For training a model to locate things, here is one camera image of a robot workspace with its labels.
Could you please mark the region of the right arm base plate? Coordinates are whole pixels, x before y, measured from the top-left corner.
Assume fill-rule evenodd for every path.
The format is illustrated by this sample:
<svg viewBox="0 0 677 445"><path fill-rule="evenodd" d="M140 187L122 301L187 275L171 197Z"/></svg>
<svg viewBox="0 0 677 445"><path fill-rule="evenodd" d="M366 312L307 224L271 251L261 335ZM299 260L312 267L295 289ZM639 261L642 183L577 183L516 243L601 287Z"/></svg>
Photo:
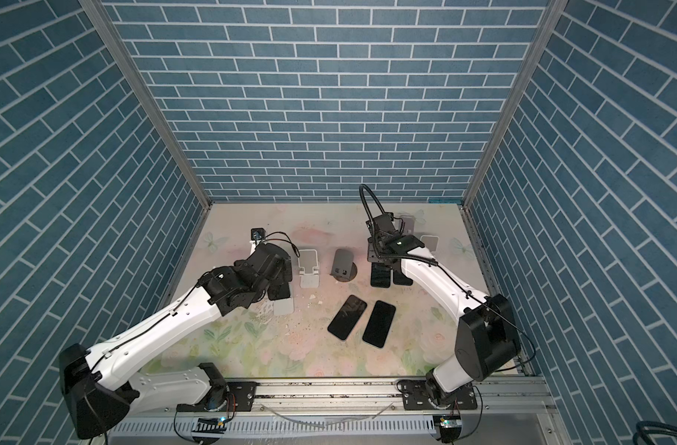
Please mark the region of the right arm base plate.
<svg viewBox="0 0 677 445"><path fill-rule="evenodd" d="M436 382L427 379L401 379L395 384L406 411L476 410L478 402L471 384L452 392L443 391Z"/></svg>

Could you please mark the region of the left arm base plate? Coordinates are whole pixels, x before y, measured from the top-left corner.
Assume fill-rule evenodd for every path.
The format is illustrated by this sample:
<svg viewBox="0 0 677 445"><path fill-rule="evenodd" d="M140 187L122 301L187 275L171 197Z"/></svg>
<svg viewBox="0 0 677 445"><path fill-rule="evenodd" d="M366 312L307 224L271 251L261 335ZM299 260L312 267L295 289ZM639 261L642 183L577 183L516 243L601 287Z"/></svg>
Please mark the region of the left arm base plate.
<svg viewBox="0 0 677 445"><path fill-rule="evenodd" d="M222 387L213 387L194 404L178 404L180 413L233 413L250 412L258 384L254 381L230 381Z"/></svg>

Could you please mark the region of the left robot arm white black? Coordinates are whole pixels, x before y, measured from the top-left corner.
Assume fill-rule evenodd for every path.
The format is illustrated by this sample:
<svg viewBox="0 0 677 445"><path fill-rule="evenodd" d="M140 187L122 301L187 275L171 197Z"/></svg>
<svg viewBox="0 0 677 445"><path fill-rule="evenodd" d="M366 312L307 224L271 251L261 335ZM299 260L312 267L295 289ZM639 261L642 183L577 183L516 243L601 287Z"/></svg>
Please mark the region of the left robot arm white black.
<svg viewBox="0 0 677 445"><path fill-rule="evenodd" d="M171 406L234 413L237 399L212 363L158 378L140 370L183 337L238 308L263 298L288 298L291 280L290 254L258 242L247 259L204 273L183 297L125 332L91 347L67 347L59 355L60 391L77 437L106 436L131 413Z"/></svg>

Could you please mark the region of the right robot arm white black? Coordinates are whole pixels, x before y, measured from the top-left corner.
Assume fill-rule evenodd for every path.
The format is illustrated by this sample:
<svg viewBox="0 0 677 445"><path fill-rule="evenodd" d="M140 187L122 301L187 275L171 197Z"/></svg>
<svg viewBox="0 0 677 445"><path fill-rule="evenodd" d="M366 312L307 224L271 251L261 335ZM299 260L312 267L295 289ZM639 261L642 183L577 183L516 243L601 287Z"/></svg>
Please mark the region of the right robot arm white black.
<svg viewBox="0 0 677 445"><path fill-rule="evenodd" d="M452 404L459 389L518 356L521 343L507 298L489 296L449 271L421 240L397 229L390 213L368 218L366 226L368 259L411 279L455 320L453 355L426 374L427 396L435 406Z"/></svg>

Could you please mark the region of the white stand front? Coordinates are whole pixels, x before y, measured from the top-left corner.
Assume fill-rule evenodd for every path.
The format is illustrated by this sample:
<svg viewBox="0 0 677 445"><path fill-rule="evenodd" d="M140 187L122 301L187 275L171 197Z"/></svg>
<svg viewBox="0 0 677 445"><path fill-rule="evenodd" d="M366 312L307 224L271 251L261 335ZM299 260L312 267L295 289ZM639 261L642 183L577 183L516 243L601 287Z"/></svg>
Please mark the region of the white stand front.
<svg viewBox="0 0 677 445"><path fill-rule="evenodd" d="M438 251L440 238L436 235L422 235L420 240L431 253Z"/></svg>

